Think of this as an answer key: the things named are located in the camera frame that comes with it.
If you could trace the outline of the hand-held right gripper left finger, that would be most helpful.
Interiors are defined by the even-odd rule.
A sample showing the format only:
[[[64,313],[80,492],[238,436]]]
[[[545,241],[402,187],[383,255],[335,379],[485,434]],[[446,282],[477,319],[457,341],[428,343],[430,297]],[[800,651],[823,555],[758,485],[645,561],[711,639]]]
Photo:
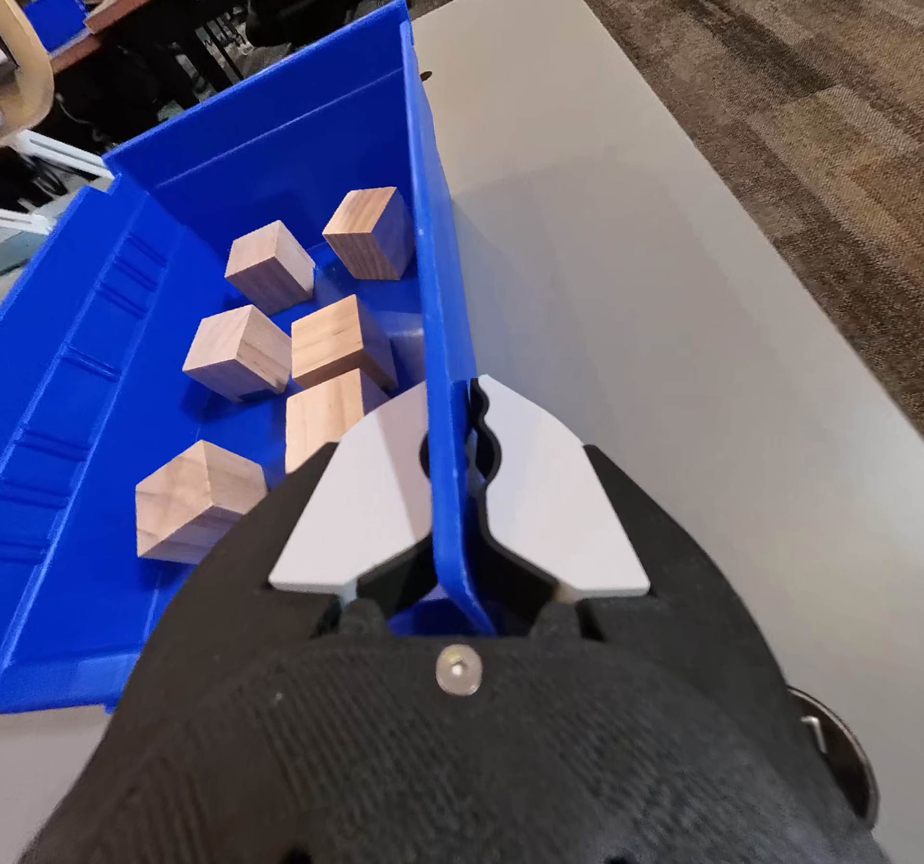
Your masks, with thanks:
[[[286,593],[376,603],[394,617],[437,584],[433,492],[422,465],[428,397],[419,383],[376,408],[337,445],[269,584]]]

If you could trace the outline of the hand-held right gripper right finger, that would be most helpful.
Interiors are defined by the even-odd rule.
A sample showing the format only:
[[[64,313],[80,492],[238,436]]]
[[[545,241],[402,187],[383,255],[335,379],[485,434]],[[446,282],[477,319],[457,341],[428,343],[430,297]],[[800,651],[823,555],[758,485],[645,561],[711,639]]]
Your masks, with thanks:
[[[486,374],[471,381],[469,401],[483,479],[469,569],[504,625],[532,625],[551,603],[649,595],[649,576],[578,436]]]

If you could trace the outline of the wooden cube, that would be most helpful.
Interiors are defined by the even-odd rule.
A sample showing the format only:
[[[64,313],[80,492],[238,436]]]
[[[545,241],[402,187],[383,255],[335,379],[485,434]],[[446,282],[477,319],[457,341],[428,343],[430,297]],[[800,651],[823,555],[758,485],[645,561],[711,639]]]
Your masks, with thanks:
[[[292,380],[307,389],[360,370],[394,391],[398,375],[389,338],[356,295],[295,320],[291,325]]]
[[[267,492],[261,465],[200,440],[136,486],[137,555],[198,565]]]
[[[322,235],[356,280],[397,282],[415,257],[413,217],[396,187],[349,191]]]
[[[289,384],[288,333],[253,305],[201,320],[182,371],[234,403],[282,395]]]
[[[284,470],[289,475],[343,436],[389,396],[360,369],[304,389],[286,401]]]
[[[225,280],[267,316],[312,300],[315,264],[280,220],[232,243]]]

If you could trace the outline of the blue plastic bin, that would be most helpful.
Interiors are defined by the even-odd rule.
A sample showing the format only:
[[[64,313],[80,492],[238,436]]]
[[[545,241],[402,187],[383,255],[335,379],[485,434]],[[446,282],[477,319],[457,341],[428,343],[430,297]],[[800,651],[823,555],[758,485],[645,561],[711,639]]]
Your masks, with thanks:
[[[235,404],[182,372],[201,319],[244,304],[232,242],[285,223],[315,259],[315,301],[356,294],[392,341],[402,390],[426,381],[436,441],[437,573],[487,617],[463,567],[463,449],[477,375],[451,194],[403,2],[389,3],[125,143],[2,304],[1,710],[119,702],[190,567],[136,554],[135,487],[206,440],[283,479],[280,396]],[[354,189],[396,187],[413,217],[401,280],[356,280],[322,231]]]

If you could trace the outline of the grey desk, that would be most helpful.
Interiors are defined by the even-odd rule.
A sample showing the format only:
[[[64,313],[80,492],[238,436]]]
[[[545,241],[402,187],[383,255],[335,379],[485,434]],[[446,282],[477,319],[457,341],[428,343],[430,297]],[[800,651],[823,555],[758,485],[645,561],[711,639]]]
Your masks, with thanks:
[[[285,474],[291,368],[283,479],[154,560],[191,573],[22,861],[922,862],[921,435],[581,0],[412,31],[476,377],[586,445],[651,592],[482,601],[476,377],[484,627],[437,577],[427,385],[436,587],[275,590],[340,443]],[[873,830],[789,686],[870,757]]]

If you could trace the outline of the round metal desk grommet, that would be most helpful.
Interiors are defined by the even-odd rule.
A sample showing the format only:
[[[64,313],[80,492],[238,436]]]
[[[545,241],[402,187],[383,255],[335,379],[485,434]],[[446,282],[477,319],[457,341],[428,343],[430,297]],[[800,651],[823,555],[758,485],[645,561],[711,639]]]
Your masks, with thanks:
[[[833,710],[804,690],[788,687],[803,726],[861,822],[873,830],[881,808],[881,792],[870,757],[853,731]]]

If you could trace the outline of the white document stand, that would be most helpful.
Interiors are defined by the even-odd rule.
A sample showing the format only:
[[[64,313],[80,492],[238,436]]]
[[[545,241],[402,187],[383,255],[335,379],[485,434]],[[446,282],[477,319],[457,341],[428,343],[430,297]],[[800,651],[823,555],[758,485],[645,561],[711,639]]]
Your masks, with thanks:
[[[34,131],[22,130],[7,135],[1,140],[2,146],[27,157],[39,158],[53,165],[89,174],[91,179],[113,181],[114,175],[107,168],[103,159],[87,153],[74,146],[43,136]],[[56,222],[38,211],[20,212],[1,210],[2,229],[29,234],[51,234]]]

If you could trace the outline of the instruction sheet on clipboard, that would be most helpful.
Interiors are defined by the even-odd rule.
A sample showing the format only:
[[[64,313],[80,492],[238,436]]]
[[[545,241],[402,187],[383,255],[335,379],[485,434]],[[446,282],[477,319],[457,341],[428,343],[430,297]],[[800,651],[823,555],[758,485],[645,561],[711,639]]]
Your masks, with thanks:
[[[51,58],[16,0],[1,0],[1,142],[35,129],[52,110]]]

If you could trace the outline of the small blue bin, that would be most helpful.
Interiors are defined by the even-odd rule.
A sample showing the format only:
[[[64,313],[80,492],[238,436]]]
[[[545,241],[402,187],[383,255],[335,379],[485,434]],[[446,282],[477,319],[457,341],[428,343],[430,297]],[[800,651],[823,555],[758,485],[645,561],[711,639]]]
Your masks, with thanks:
[[[83,33],[89,15],[83,0],[35,0],[24,5],[23,11],[49,53]]]

